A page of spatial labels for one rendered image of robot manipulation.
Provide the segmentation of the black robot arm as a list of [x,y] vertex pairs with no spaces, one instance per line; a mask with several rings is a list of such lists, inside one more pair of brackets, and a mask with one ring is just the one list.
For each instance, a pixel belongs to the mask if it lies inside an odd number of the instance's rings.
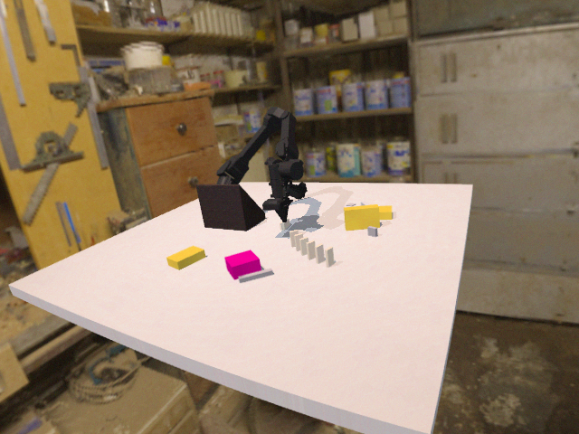
[[[283,185],[283,197],[291,196],[298,200],[305,197],[308,191],[305,183],[293,184],[291,180],[299,180],[304,173],[304,162],[299,159],[299,149],[295,144],[295,124],[297,120],[288,111],[278,107],[268,109],[263,117],[262,126],[244,147],[239,155],[232,156],[217,170],[219,179],[217,184],[239,184],[249,170],[248,164],[253,155],[261,148],[269,136],[281,130],[280,142],[276,145],[275,154],[268,157],[265,165],[269,167],[270,179],[290,179],[289,184]],[[226,173],[227,172],[227,173]]]

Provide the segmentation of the magenta block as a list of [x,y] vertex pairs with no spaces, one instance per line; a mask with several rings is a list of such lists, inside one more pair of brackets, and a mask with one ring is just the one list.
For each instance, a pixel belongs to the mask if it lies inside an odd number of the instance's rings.
[[251,250],[226,257],[225,261],[227,270],[234,279],[261,271],[260,259]]

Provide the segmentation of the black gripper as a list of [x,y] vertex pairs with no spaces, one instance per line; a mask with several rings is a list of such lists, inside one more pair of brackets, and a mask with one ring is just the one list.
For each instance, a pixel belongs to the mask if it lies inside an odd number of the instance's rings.
[[271,180],[269,186],[271,186],[271,198],[273,199],[268,199],[262,204],[264,211],[274,210],[283,222],[287,221],[289,206],[293,202],[293,200],[289,199],[289,196],[283,197],[282,195],[283,185],[285,185],[285,182],[289,183],[290,180],[284,178]]

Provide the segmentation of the yellow rectangular block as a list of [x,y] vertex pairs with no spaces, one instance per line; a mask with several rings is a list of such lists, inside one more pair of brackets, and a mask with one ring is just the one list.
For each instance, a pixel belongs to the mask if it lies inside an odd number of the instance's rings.
[[392,220],[392,205],[379,206],[380,220]]
[[180,270],[203,258],[206,258],[204,250],[192,246],[189,249],[181,250],[166,259],[168,266]]
[[346,231],[364,230],[368,226],[380,228],[378,204],[345,207]]

